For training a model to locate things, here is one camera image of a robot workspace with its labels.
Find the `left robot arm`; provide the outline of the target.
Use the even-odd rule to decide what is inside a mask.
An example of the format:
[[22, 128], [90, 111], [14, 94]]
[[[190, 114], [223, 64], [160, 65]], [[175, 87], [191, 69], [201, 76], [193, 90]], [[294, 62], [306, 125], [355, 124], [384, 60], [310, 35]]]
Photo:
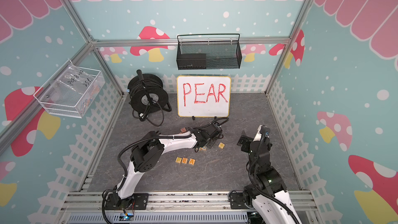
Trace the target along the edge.
[[167, 152], [179, 149], [198, 152], [203, 147], [212, 148], [218, 139], [223, 138], [222, 125], [228, 121], [228, 117], [215, 118], [204, 126], [189, 127], [185, 132], [174, 135], [151, 131], [141, 140], [124, 147], [117, 155], [117, 161], [123, 168], [122, 180], [113, 189], [103, 191], [103, 200], [106, 201], [109, 194], [117, 201], [133, 197], [144, 173], [153, 169]]

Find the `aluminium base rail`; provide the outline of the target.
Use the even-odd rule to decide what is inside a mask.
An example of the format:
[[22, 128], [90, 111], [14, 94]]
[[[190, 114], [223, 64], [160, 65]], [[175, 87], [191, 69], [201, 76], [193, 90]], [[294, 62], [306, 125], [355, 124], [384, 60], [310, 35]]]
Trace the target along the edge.
[[[157, 191], [146, 198], [146, 209], [108, 210], [112, 224], [256, 224], [259, 212], [232, 209], [228, 191]], [[103, 224], [102, 194], [73, 192], [63, 204], [57, 224]]]

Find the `clear acrylic wall bin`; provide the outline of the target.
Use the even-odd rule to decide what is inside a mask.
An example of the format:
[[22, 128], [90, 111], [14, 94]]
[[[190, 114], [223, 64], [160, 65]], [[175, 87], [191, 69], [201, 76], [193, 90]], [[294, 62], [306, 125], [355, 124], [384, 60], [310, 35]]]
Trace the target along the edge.
[[33, 94], [41, 107], [51, 115], [82, 118], [105, 85], [98, 69], [65, 63], [65, 68], [47, 80]]

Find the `black box in basket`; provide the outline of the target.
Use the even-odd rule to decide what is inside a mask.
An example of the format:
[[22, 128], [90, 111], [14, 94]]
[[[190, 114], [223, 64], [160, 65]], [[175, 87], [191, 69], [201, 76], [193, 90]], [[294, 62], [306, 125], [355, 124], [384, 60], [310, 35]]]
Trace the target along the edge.
[[177, 67], [179, 70], [207, 69], [206, 54], [180, 54], [180, 55], [177, 55]]

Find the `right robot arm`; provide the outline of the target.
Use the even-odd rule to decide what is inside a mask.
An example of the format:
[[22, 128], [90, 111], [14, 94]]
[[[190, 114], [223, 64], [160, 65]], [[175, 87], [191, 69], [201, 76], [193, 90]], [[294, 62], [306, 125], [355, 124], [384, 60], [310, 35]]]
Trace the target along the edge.
[[244, 187], [244, 204], [254, 209], [265, 224], [300, 224], [287, 186], [272, 166], [271, 130], [260, 125], [254, 138], [241, 135], [238, 145], [248, 154], [246, 165], [250, 184]]

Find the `white board with PEAR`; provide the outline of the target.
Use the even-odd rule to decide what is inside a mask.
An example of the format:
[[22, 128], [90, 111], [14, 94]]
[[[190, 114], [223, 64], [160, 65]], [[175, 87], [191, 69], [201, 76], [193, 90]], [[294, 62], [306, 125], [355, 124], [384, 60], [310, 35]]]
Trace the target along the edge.
[[231, 78], [178, 76], [177, 109], [180, 117], [228, 117]]

